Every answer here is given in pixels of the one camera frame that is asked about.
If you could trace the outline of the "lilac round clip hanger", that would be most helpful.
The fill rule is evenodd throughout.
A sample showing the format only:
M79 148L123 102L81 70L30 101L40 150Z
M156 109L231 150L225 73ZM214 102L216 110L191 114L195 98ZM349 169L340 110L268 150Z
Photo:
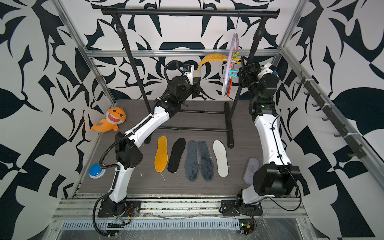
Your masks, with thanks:
M230 68L231 68L231 63L233 61L232 58L235 58L234 55L236 55L239 52L239 36L238 36L238 33L237 33L237 27L238 27L239 19L240 19L240 17L238 17L238 19L237 19L237 24L236 24L236 27L235 27L235 32L233 34L233 38L232 38L232 41L231 41L230 51L229 51L229 54L228 54L228 57L227 57L227 67L226 67L226 70L225 70L225 78L224 78L223 87L227 87L228 86L228 83L229 83L229 80L230 80Z

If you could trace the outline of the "orange fuzzy insole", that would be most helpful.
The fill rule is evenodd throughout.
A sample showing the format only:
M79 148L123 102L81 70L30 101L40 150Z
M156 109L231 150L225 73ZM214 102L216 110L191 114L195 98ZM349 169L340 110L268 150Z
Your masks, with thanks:
M165 170L168 164L168 152L167 152L168 140L165 136L158 138L158 148L155 156L155 170L161 173Z
M207 55L205 56L198 68L197 68L197 77L199 76L199 73L200 73L200 68L205 64L205 63L208 63L208 62L226 62L228 60L228 56L226 55L221 55L221 54L210 54L210 55Z

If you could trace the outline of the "black foam insole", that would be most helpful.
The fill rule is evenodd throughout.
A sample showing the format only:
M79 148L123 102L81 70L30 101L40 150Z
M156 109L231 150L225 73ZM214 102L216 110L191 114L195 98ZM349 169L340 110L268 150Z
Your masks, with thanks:
M172 147L171 156L168 163L168 172L175 173L180 165L181 157L186 147L186 140L179 138Z

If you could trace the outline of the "dark grey felt insole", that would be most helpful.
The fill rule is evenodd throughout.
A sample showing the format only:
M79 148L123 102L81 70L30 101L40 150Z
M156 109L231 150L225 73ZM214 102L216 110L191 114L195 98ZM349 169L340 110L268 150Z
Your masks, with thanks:
M197 142L189 141L187 144L187 155L185 160L185 174L187 180L195 182L199 175L199 163L197 160Z
M199 141L197 147L200 156L200 170L202 177L206 182L211 182L214 178L214 165L208 145L205 141Z

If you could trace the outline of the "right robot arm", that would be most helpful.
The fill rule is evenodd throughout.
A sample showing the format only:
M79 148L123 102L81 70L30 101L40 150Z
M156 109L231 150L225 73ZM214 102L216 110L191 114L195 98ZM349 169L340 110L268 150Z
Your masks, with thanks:
M261 202L289 196L301 175L286 154L279 133L274 94L280 78L275 67L261 66L247 57L241 57L241 64L238 76L252 95L249 113L261 139L264 164L253 174L253 183L240 190L234 201L222 201L219 212L226 217L262 215Z

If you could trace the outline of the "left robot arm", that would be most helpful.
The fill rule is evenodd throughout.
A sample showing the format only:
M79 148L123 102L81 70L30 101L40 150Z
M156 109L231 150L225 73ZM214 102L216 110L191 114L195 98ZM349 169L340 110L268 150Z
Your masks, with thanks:
M180 76L169 79L167 69L175 63ZM133 170L138 166L143 154L139 150L144 141L163 123L172 118L190 96L198 96L202 90L200 77L188 77L176 60L164 68L168 86L160 98L156 99L152 111L140 123L125 133L118 132L116 141L107 148L99 160L101 169L114 168L115 176L107 194L102 196L101 207L110 216L121 217L125 210L127 188Z

